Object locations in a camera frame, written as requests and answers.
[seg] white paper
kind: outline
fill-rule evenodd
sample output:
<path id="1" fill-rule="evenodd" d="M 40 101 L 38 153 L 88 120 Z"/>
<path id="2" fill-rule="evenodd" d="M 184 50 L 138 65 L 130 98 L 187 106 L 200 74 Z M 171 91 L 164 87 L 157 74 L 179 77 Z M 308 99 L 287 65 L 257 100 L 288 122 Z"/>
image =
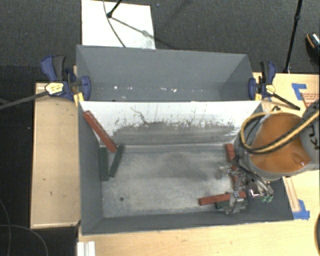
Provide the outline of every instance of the white paper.
<path id="1" fill-rule="evenodd" d="M 105 2 L 106 12 L 115 4 Z M 156 48 L 150 6 L 121 3 L 109 20 L 126 47 Z M 82 0 L 82 44 L 122 47 L 107 21 L 102 1 Z"/>

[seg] gray bin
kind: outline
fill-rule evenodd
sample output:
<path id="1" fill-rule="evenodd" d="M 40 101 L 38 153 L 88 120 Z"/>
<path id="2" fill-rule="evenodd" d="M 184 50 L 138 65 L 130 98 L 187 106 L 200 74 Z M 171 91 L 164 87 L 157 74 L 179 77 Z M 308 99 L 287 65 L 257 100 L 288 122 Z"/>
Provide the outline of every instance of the gray bin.
<path id="1" fill-rule="evenodd" d="M 227 163 L 224 144 L 259 107 L 246 101 L 252 76 L 246 55 L 78 46 L 77 74 L 92 85 L 78 119 L 84 235 L 292 218 L 279 207 L 288 205 L 283 193 L 268 205 L 249 199 L 244 214 L 198 206 L 198 198 L 232 191 L 227 175 L 215 178 Z M 107 181 L 99 167 L 103 144 L 82 117 L 87 110 L 124 144 Z M 109 166 L 113 158 L 109 153 Z"/>

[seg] orange cylinder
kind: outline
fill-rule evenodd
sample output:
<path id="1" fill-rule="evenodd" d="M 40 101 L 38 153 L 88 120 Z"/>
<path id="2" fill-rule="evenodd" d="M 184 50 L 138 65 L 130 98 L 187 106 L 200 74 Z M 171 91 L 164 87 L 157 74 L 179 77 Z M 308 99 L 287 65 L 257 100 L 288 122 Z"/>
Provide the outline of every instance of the orange cylinder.
<path id="1" fill-rule="evenodd" d="M 269 116 L 260 126 L 251 146 L 259 148 L 267 145 L 297 125 L 300 120 L 299 116 L 291 113 Z M 264 171 L 288 174 L 302 169 L 311 161 L 299 137 L 274 152 L 250 154 L 250 159 L 255 166 Z"/>

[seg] wooden tabletop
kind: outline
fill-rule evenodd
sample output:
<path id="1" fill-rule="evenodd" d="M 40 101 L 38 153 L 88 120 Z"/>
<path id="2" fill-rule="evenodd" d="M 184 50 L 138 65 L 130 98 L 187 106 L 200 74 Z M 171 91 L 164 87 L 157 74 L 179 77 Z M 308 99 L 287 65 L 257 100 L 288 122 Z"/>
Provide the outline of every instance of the wooden tabletop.
<path id="1" fill-rule="evenodd" d="M 319 93 L 319 75 L 277 74 L 273 82 L 277 94 L 300 106 L 301 111 L 292 110 L 274 98 L 271 102 L 264 100 L 264 107 L 271 109 L 281 104 L 283 110 L 301 116 L 304 102 L 297 100 L 292 83 L 305 84 L 305 91 Z M 37 92 L 43 86 L 37 84 Z M 71 101 L 62 98 L 36 100 L 31 228 L 74 226 L 80 220 L 76 111 Z M 315 224 L 320 212 L 319 171 L 294 176 L 292 181 L 297 197 L 310 211 L 309 220 L 80 235 L 79 240 L 95 241 L 97 256 L 318 255 Z"/>

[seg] black floor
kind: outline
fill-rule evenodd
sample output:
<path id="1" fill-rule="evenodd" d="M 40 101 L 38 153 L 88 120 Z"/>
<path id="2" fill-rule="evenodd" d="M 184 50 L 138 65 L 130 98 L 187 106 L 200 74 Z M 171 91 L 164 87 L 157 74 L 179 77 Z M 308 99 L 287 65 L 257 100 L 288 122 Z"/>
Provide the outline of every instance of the black floor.
<path id="1" fill-rule="evenodd" d="M 298 0 L 125 0 L 151 5 L 156 47 L 248 54 L 252 70 L 260 61 L 285 67 Z M 290 65 L 293 73 L 318 74 L 319 58 L 308 55 L 305 36 L 320 30 L 320 1 L 304 1 Z M 45 80 L 40 60 L 65 55 L 76 63 L 81 43 L 81 1 L 2 0 L 0 2 L 0 99 L 17 100 Z M 0 111 L 0 199 L 11 223 L 28 227 L 33 141 L 33 104 Z M 0 209 L 0 225 L 6 224 Z M 0 227 L 0 255 L 8 234 Z M 49 255 L 73 255 L 75 228 L 41 231 Z M 12 228 L 11 255 L 45 255 L 27 231 Z"/>

